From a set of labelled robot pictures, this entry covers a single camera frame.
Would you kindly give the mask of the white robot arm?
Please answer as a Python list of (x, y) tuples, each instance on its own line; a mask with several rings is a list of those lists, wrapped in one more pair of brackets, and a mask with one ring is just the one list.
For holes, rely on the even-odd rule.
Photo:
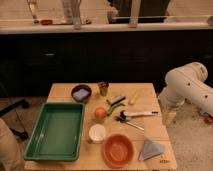
[(207, 77), (208, 71), (200, 62), (174, 68), (166, 74), (166, 86), (158, 95), (165, 125), (171, 123), (185, 100), (200, 108), (205, 123), (213, 124), (213, 88), (205, 84)]

